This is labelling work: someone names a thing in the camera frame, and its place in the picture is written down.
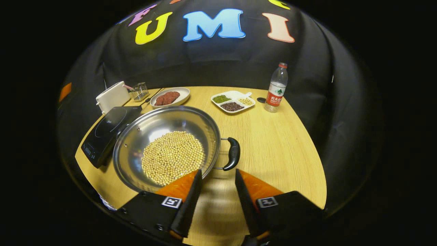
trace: blue letter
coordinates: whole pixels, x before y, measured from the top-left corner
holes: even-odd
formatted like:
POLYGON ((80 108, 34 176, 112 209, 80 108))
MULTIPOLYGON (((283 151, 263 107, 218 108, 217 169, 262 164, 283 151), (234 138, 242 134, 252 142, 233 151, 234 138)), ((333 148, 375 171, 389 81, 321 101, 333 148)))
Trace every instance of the blue letter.
POLYGON ((209 38, 214 36, 215 32, 222 26, 222 30, 218 33, 221 38, 244 38, 246 34, 241 31, 240 14, 243 11, 239 9, 223 9, 214 19, 211 19, 203 11, 191 12, 184 15, 188 20, 187 35, 183 38, 184 41, 193 41, 202 38, 202 34, 198 33, 197 27, 209 38))

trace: bottle label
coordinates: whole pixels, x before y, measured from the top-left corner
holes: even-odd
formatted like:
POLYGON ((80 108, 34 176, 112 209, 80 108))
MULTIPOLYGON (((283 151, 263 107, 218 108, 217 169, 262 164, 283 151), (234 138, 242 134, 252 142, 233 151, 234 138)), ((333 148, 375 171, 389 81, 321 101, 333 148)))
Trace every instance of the bottle label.
POLYGON ((285 87, 279 87, 270 83, 269 92, 267 93, 266 103, 272 106, 279 106, 284 96, 285 87))

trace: plate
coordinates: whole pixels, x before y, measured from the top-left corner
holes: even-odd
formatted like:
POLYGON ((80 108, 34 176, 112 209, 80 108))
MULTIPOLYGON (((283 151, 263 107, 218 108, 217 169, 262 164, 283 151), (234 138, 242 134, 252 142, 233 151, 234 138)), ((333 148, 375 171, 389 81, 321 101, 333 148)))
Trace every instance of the plate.
POLYGON ((211 102, 213 102, 215 105, 217 105, 221 110, 225 111, 226 113, 235 114, 235 113, 238 113, 240 111, 246 110, 246 109, 248 109, 248 108, 250 108, 252 106, 255 106, 255 100, 250 98, 251 94, 252 93, 250 93, 248 96, 246 96, 246 94, 243 94, 243 93, 241 93, 239 91, 226 91, 226 92, 219 93, 219 94, 216 94, 216 95, 212 96, 211 97, 211 102), (231 100, 226 101, 226 102, 216 103, 213 100, 213 98, 216 97, 216 96, 220 96, 220 95, 225 95, 227 98, 230 98, 231 100), (247 106, 247 105, 242 104, 240 101, 238 101, 241 98, 248 98, 252 102, 252 105, 247 106), (223 104, 230 103, 230 102, 235 102, 238 105, 242 106, 243 108, 239 109, 239 110, 236 110, 236 111, 228 111, 228 110, 222 108, 223 104))
POLYGON ((185 88, 185 87, 175 87, 175 88, 170 88, 170 89, 166 89, 161 91, 160 93, 154 95, 152 97, 152 99, 150 100, 150 105, 152 105, 153 108, 158 109, 158 108, 163 108, 163 107, 168 107, 168 106, 177 106, 177 105, 181 105, 184 102, 186 102, 188 100, 188 97, 190 97, 190 90, 185 88), (178 98, 176 98, 176 100, 174 100, 173 103, 167 104, 167 105, 162 105, 162 106, 156 106, 156 99, 159 96, 162 96, 164 94, 166 94, 167 92, 170 91, 177 91, 179 92, 180 96, 178 98))

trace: water bottle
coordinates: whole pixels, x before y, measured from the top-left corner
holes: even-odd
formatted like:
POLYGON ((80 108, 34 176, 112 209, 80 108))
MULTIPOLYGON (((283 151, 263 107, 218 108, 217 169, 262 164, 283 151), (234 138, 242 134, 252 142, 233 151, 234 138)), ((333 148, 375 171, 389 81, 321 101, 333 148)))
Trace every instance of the water bottle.
POLYGON ((285 87, 288 83, 287 64, 279 63, 279 67, 274 71, 270 79, 269 92, 267 93, 264 108, 269 112, 276 112, 282 97, 284 96, 285 87))

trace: black cable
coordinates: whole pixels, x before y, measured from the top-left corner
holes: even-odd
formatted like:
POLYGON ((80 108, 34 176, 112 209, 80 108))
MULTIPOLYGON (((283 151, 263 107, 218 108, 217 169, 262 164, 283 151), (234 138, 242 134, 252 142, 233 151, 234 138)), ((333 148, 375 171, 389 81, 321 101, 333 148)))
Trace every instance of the black cable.
MULTIPOLYGON (((164 89, 164 88, 159 89, 155 94, 153 94, 153 96, 149 97, 148 99, 151 100, 152 97, 154 97, 156 94, 158 94, 158 92, 160 92, 162 89, 164 89)), ((143 104, 145 104, 146 102, 150 102, 150 100, 147 100, 147 99, 146 99, 142 104, 140 104, 140 106, 143 105, 143 104)))

